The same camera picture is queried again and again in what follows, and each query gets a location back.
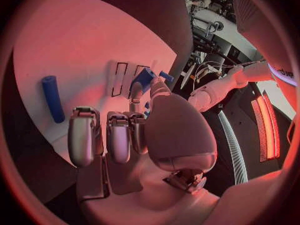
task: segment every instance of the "blue object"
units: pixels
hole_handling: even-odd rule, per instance
[[[56,76],[45,76],[42,80],[42,89],[54,121],[62,123],[65,120],[65,114],[61,105],[59,89]]]
[[[132,81],[130,85],[130,91],[134,83],[140,83],[142,86],[142,93],[144,94],[150,89],[150,83],[152,79],[156,77],[155,73],[148,67],[145,67]]]
[[[161,71],[160,73],[159,73],[159,76],[161,76],[162,78],[165,78],[167,81],[169,81],[170,83],[172,83],[173,81],[174,81],[174,77],[173,76],[171,76],[171,75],[169,75],[169,74],[167,74],[166,72],[164,72],[164,71]]]
[[[148,101],[146,102],[145,108],[146,108],[146,109],[149,109],[149,108],[150,108],[150,102],[148,102]]]

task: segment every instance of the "white wall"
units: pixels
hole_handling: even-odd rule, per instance
[[[216,31],[214,34],[220,38],[228,41],[242,53],[244,53],[249,59],[253,60],[256,55],[256,48],[244,38],[237,30],[237,25],[227,20],[225,17],[218,15],[211,10],[199,10],[195,17],[206,20],[208,22],[220,21],[224,24],[224,29]],[[207,24],[201,21],[194,20],[194,24],[200,28],[206,29]]]

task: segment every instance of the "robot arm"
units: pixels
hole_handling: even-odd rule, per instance
[[[273,77],[266,62],[256,62],[247,67],[235,66],[227,76],[216,79],[193,91],[188,99],[199,112],[205,112],[220,101],[229,91],[245,87],[248,82],[272,80]]]

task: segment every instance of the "robotic hand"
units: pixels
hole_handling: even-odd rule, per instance
[[[259,61],[247,67],[237,65],[228,72],[227,76],[213,80],[193,91],[188,102],[199,112],[205,112],[222,101],[232,89],[243,88],[248,82],[272,79],[266,62]]]

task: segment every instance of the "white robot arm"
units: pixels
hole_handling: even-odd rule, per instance
[[[227,76],[213,80],[193,91],[188,102],[199,112],[205,112],[222,101],[232,89],[243,88],[248,82],[272,79],[272,74],[265,61],[256,62],[247,67],[237,65],[228,72]]]

